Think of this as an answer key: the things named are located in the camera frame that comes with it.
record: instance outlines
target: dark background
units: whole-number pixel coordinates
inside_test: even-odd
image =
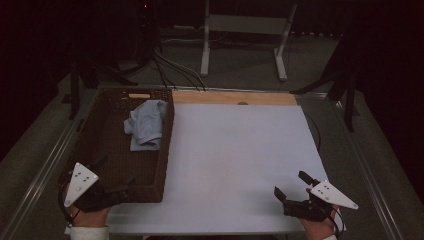
[[[0,3],[1,151],[7,154],[69,73],[69,51],[78,46],[102,64],[131,59],[126,49],[136,39],[137,56],[151,44],[140,25],[203,25],[204,2],[155,0],[157,15],[134,6],[150,1],[30,1]],[[276,0],[216,1],[211,11],[281,16],[288,3]],[[340,38],[326,71],[349,63],[357,70],[357,89],[389,140],[403,169],[423,199],[423,16],[421,1],[301,1],[292,30],[295,36],[323,34]]]

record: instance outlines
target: white metal stand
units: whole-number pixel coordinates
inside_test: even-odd
[[[261,34],[281,34],[281,43],[274,49],[275,63],[277,65],[280,80],[287,80],[287,73],[282,58],[284,46],[286,44],[293,17],[297,5],[293,4],[288,18],[268,18],[268,17],[247,17],[216,15],[209,12],[209,0],[206,0],[205,10],[205,41],[203,46],[202,65],[200,74],[207,76],[209,71],[209,31],[245,32]]]

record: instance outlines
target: brown box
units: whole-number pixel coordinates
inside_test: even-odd
[[[174,122],[172,91],[105,88],[99,92],[59,181],[65,180],[76,162],[87,166],[107,156],[108,161],[94,171],[102,187],[126,185],[135,177],[135,182],[127,190],[128,202],[161,202]],[[130,111],[148,99],[168,102],[161,147],[159,151],[132,152],[131,135],[124,133],[124,121],[129,118]]]

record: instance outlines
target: white sleeve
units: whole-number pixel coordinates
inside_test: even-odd
[[[335,235],[331,235],[329,237],[324,238],[323,240],[337,240]]]
[[[72,227],[71,240],[109,240],[109,228]]]

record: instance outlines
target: blue cloth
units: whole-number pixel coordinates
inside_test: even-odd
[[[162,100],[147,100],[130,112],[124,121],[124,132],[132,134],[131,151],[160,149],[167,106]]]

